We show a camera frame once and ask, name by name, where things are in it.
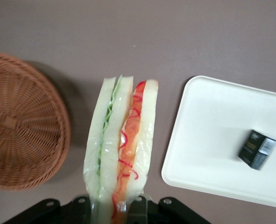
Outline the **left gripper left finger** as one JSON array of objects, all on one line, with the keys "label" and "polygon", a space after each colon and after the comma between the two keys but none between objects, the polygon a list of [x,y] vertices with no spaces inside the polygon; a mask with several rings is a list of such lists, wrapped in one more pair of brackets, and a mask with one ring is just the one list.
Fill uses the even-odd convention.
[{"label": "left gripper left finger", "polygon": [[68,208],[68,224],[90,224],[91,202],[88,195],[75,197]]}]

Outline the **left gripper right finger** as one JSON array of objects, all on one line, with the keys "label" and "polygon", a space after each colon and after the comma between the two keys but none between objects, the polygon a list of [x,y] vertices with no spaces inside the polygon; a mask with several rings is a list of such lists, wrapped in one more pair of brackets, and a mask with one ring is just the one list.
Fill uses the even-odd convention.
[{"label": "left gripper right finger", "polygon": [[149,195],[139,195],[127,212],[127,224],[156,224],[157,204]]}]

